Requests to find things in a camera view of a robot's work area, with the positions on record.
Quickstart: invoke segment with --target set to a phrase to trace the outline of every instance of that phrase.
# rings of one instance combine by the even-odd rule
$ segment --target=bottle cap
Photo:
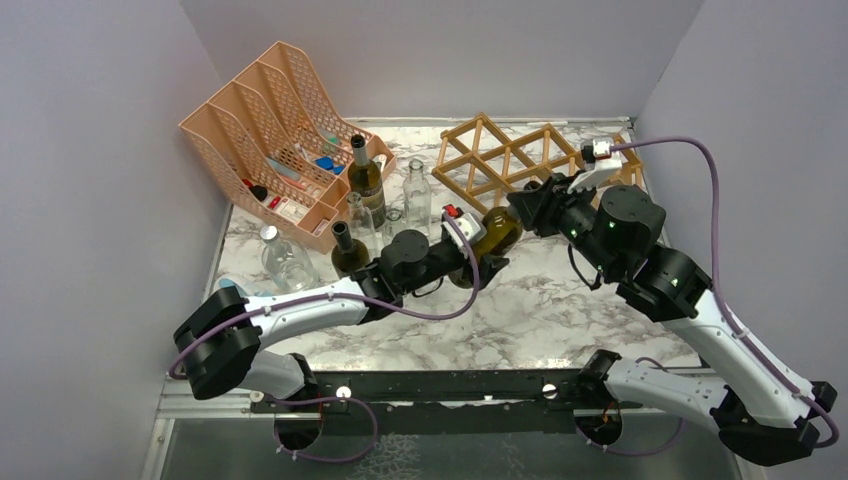
[[[332,170],[333,169],[333,159],[330,157],[321,157],[315,159],[315,165],[323,168],[324,170]]]
[[[262,185],[253,185],[252,187],[248,188],[248,190],[250,190],[250,193],[252,193],[253,196],[256,197],[256,199],[260,202],[268,198],[268,189],[263,187]]]
[[[273,225],[265,225],[259,230],[259,238],[265,243],[273,242],[277,239],[278,235],[277,227]]]

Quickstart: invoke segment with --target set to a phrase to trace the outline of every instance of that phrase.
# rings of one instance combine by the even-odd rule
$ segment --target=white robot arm
[[[715,172],[699,142],[672,137],[650,143],[666,141],[701,148]],[[584,385],[602,400],[638,402],[700,424],[760,465],[806,457],[835,442],[838,431],[831,428],[832,437],[817,443],[819,432],[809,421],[821,415],[833,427],[827,413],[836,391],[790,370],[729,309],[722,313],[713,279],[687,255],[657,243],[665,210],[626,185],[610,187],[598,209],[591,206],[597,187],[620,168],[614,155],[623,147],[612,139],[584,145],[587,171],[531,182],[507,195],[510,209],[539,236],[564,235],[599,279],[619,284],[616,293],[629,306],[692,346],[721,380],[678,377],[600,350],[581,372]]]

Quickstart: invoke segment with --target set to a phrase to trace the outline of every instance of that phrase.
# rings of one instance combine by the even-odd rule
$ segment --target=small item in organizer
[[[262,227],[259,237],[265,242],[262,266],[280,293],[300,292],[318,284],[318,272],[300,245],[282,238],[273,225]]]
[[[286,182],[289,185],[297,188],[298,190],[304,190],[305,189],[305,187],[303,185],[301,185],[300,183],[297,182],[297,180],[300,180],[300,174],[299,173],[295,172],[294,170],[290,169],[289,167],[286,167],[285,165],[278,163],[276,160],[274,160],[271,157],[265,157],[265,160],[268,161],[268,164],[271,165],[271,168],[273,168],[274,171],[276,171],[277,173],[280,174],[280,178],[282,178],[284,182]]]
[[[321,233],[324,232],[324,229],[326,229],[329,224],[330,224],[330,221],[327,220],[326,218],[321,219],[321,221],[318,222],[318,226],[315,227],[314,230],[312,230],[312,235],[316,235],[316,236],[321,235]]]
[[[324,170],[332,170],[333,167],[334,167],[333,159],[330,158],[330,157],[316,158],[315,159],[315,165],[318,165],[319,167],[323,168]]]
[[[271,168],[273,168],[280,175],[284,175],[288,178],[291,178],[292,180],[300,180],[300,174],[295,172],[291,168],[283,165],[282,163],[274,160],[271,157],[265,157],[265,159],[268,160],[268,164],[271,165]]]
[[[274,205],[274,207],[271,207],[270,205],[268,207],[294,224],[303,220],[303,217],[305,217],[307,212],[309,212],[309,207],[296,200],[292,200],[289,197],[282,197],[277,203],[278,204]]]

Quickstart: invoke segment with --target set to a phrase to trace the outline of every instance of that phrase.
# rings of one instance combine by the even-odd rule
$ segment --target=clear glass bottle
[[[299,292],[318,285],[318,272],[303,248],[282,238],[273,225],[262,227],[259,237],[265,242],[262,266],[280,293]]]
[[[374,219],[371,210],[362,203],[362,196],[356,192],[347,195],[347,207],[350,212],[350,235],[361,241],[368,247],[372,257],[376,257],[380,251],[377,244],[377,233],[374,230]]]
[[[424,176],[424,163],[418,159],[409,161],[409,174],[403,181],[403,209],[406,226],[418,230],[430,238],[430,206],[432,193],[430,183]]]
[[[390,208],[386,210],[386,223],[383,224],[383,248],[387,247],[395,235],[406,230],[406,222],[403,218],[403,210]]]

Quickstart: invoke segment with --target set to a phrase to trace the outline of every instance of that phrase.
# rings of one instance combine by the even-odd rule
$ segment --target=green wine bottle
[[[477,262],[487,253],[494,258],[506,255],[521,239],[521,222],[513,218],[506,207],[495,207],[483,216],[483,226],[486,235],[472,245],[474,258]],[[453,271],[448,274],[450,281],[460,288],[471,288],[471,267]]]
[[[350,236],[350,228],[345,222],[333,224],[333,236],[336,237],[336,246],[330,254],[333,268],[339,278],[344,278],[360,268],[368,265],[371,255],[368,247],[361,241]]]
[[[371,210],[374,228],[386,221],[386,199],[383,196],[383,177],[380,167],[365,152],[365,137],[356,134],[350,139],[353,147],[353,165],[347,168],[350,189],[362,197],[362,203]]]

